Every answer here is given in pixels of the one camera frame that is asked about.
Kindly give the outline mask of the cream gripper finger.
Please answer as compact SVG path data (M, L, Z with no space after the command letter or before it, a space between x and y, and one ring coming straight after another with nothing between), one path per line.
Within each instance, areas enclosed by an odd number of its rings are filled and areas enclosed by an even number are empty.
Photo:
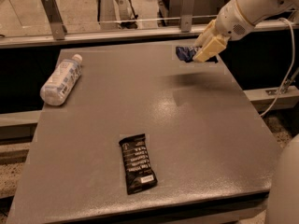
M199 50L197 50L192 59L198 63L206 62L225 50L229 39L229 36L224 35L210 35L209 37L200 35L194 43Z
M194 45L200 48L208 47L216 34L215 20L212 20L205 30L196 38Z

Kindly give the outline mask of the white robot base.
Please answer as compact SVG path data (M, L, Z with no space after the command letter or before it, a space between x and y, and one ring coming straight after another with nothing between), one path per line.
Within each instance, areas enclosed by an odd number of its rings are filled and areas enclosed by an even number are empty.
M299 134L284 147L279 158L265 224L299 224Z

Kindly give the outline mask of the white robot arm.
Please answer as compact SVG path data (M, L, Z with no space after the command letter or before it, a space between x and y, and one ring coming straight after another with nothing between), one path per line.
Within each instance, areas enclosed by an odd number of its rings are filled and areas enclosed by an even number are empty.
M229 40L240 40L261 21L298 7L299 0L230 0L195 40L198 51L192 59L204 63L225 50Z

